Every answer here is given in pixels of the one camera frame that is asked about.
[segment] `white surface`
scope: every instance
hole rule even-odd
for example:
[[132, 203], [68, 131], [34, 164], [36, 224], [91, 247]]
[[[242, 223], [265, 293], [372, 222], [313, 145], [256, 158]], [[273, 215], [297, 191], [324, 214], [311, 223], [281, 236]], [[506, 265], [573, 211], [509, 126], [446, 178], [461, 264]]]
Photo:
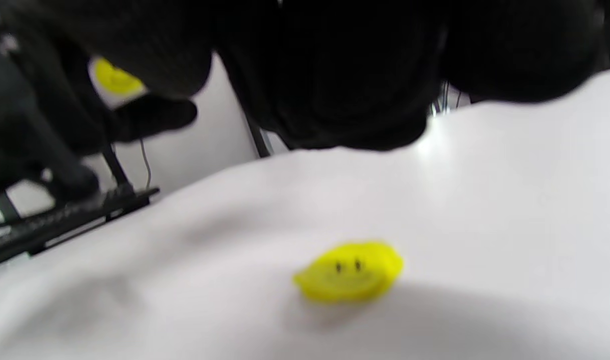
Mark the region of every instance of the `white surface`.
[[[388, 296], [300, 300], [295, 271], [370, 237], [407, 260]], [[610, 360], [610, 73], [398, 152], [232, 168], [48, 251], [0, 279], [19, 359]]]

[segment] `black keyboard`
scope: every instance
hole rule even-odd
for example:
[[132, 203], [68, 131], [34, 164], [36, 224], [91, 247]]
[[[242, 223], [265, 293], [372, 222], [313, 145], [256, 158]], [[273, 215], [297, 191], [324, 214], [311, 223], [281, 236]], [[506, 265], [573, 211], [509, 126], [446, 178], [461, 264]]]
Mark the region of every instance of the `black keyboard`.
[[134, 192], [131, 187], [118, 187], [79, 203], [70, 203], [63, 208], [33, 218], [12, 227], [9, 233], [0, 235], [0, 263], [28, 252], [36, 255], [69, 240], [81, 233], [76, 231], [85, 225], [103, 219], [99, 225], [134, 212], [149, 205], [149, 198], [160, 191], [157, 187]]

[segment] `black cloth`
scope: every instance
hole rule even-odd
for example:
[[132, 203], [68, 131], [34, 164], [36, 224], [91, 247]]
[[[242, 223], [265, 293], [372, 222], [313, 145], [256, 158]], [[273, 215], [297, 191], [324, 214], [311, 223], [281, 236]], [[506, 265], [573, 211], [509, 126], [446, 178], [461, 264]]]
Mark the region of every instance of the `black cloth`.
[[[245, 114], [292, 148], [378, 151], [423, 134], [443, 81], [490, 100], [546, 101], [581, 84], [599, 60], [592, 0], [0, 0], [0, 6], [10, 9], [7, 18], [27, 44], [44, 43], [48, 55], [39, 57], [58, 62], [57, 91], [78, 97], [71, 104], [90, 114], [85, 126], [53, 120], [81, 155], [99, 150], [93, 132], [108, 134], [103, 141], [132, 141], [191, 123], [195, 108], [185, 100], [205, 86], [213, 53]], [[34, 20], [44, 31], [30, 28]], [[152, 95], [122, 116], [107, 112], [80, 71], [91, 54], [140, 78]], [[56, 108], [44, 101], [46, 112]]]

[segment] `yellow plastic piece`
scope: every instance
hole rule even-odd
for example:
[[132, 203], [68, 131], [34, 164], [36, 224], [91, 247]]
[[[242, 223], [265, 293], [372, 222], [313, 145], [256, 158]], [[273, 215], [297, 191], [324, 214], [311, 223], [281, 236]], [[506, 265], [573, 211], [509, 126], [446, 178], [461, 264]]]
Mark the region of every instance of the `yellow plastic piece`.
[[363, 302], [385, 294], [402, 270], [403, 259], [391, 246], [349, 243], [319, 257], [294, 281], [312, 301]]
[[115, 95], [126, 96], [145, 89], [140, 80], [113, 66], [106, 59], [98, 59], [94, 68], [101, 86]]

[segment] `black fabric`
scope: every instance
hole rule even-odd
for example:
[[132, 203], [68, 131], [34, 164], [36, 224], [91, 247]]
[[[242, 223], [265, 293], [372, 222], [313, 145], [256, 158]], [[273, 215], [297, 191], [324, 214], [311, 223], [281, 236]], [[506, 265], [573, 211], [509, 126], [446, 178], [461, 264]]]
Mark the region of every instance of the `black fabric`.
[[595, 69], [591, 0], [26, 0], [170, 98], [223, 59], [246, 114], [296, 148], [417, 139], [448, 80], [544, 101]]
[[[183, 128], [197, 118], [191, 101], [155, 95], [110, 111], [89, 79], [88, 52], [63, 36], [61, 28], [19, 2], [1, 2], [0, 16], [3, 32], [14, 34], [20, 45], [17, 68], [32, 84], [42, 116], [76, 155]], [[22, 140], [10, 111], [19, 106], [0, 103], [0, 192], [23, 178], [38, 177], [45, 167]]]

